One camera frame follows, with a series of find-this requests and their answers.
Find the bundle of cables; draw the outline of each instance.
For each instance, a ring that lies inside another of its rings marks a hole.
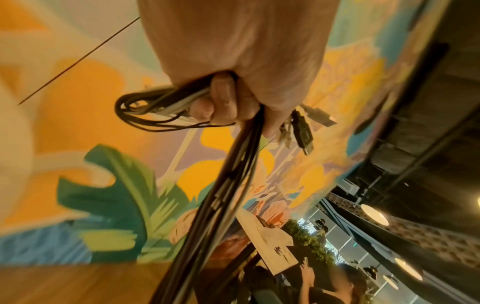
[[[160,89],[124,95],[117,101],[115,112],[126,123],[152,132],[217,127],[208,123],[190,126],[166,125],[184,115],[194,99],[208,94],[211,79],[212,76],[208,76],[180,89]],[[201,202],[182,248],[157,287],[150,304],[183,304],[188,301],[201,269],[235,219],[235,213],[250,187],[264,124],[263,112],[261,108],[257,115],[246,123],[234,141],[218,178]],[[172,117],[163,121],[137,117],[147,113],[161,113]],[[243,189],[238,194],[237,191],[242,186]]]

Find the finger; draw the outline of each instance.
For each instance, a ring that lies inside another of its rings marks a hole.
[[[209,121],[212,119],[215,106],[214,101],[209,97],[200,97],[192,102],[190,105],[190,116],[200,122]]]
[[[243,79],[238,79],[236,84],[237,121],[252,119],[260,110],[260,103],[250,91]]]
[[[292,109],[275,111],[271,108],[265,108],[265,123],[261,134],[267,138],[271,138],[291,113]]]
[[[218,125],[227,125],[237,118],[237,96],[235,81],[228,72],[217,73],[211,80],[210,96],[215,110],[211,121]]]

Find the hand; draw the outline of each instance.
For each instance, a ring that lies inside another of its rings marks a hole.
[[[306,97],[322,64],[338,0],[137,0],[163,71],[175,86],[216,73],[190,115],[216,124],[265,105],[270,137]],[[229,73],[239,79],[235,83]]]
[[[308,288],[313,287],[315,283],[315,273],[313,268],[309,267],[309,263],[304,260],[303,264],[300,265],[301,270],[301,279],[302,287],[306,286]]]

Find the wall mural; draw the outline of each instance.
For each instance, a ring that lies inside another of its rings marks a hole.
[[[308,157],[262,139],[243,208],[282,226],[362,162],[448,0],[419,15],[421,3],[342,0],[305,101],[337,124],[309,121]],[[0,264],[153,262],[182,246],[239,130],[155,134],[115,116],[120,95],[169,82],[137,17],[133,0],[0,3],[0,94],[16,126],[2,139]],[[248,241],[234,223],[213,258]]]

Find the painted monstera leaf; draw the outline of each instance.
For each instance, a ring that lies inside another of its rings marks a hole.
[[[136,260],[152,234],[150,208],[159,205],[153,171],[104,145],[90,150],[85,161],[110,171],[115,183],[96,188],[61,178],[59,203],[90,213],[73,227],[93,252],[92,262]]]

